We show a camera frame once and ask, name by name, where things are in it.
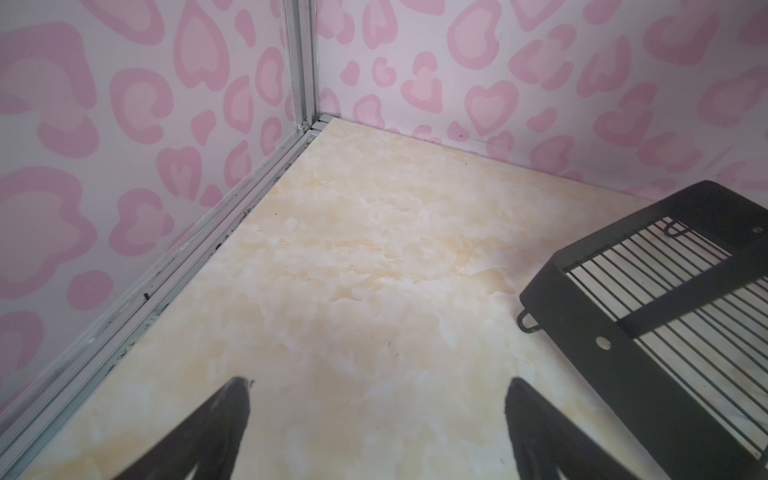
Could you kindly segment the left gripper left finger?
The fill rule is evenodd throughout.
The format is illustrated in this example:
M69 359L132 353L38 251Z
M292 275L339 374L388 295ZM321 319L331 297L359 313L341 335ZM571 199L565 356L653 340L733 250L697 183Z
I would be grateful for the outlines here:
M250 382L233 377L119 479L229 479L250 415Z

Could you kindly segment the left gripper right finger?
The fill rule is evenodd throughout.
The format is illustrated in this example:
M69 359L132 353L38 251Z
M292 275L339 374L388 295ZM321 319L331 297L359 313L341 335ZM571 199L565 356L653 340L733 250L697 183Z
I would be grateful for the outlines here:
M636 477L522 378L511 379L504 413L522 479Z

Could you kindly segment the black wire dish rack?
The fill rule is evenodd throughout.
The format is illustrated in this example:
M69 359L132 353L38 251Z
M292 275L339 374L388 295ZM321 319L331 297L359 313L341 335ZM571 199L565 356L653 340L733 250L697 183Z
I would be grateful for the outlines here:
M669 477L766 477L764 206L696 183L557 251L520 300Z

